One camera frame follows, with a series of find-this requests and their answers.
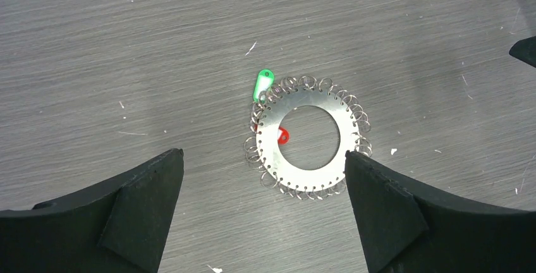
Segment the green key tag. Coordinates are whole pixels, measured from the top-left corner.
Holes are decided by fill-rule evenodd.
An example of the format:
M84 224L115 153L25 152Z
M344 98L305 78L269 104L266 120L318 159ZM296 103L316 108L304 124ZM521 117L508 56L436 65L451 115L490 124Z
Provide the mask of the green key tag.
M274 82L274 74L271 70L263 69L257 75L255 88L253 91L253 100L258 102L260 94L263 91L268 91Z

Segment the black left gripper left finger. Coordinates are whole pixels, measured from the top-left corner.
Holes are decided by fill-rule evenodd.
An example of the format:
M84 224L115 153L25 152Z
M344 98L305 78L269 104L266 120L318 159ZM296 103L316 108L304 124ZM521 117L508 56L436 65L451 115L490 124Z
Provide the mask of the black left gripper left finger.
M1 212L2 272L157 272L184 175L170 149L76 192Z

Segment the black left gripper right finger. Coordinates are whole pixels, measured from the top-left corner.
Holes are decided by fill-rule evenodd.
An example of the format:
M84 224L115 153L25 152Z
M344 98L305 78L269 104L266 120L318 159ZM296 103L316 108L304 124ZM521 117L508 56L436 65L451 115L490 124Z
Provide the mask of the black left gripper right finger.
M535 212L459 197L347 152L369 272L534 272Z

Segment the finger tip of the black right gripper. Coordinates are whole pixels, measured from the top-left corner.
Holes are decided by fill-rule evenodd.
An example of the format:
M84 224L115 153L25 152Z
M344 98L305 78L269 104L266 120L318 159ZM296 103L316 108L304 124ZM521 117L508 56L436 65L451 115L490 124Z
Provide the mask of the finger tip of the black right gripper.
M536 68L536 36L515 42L509 55Z

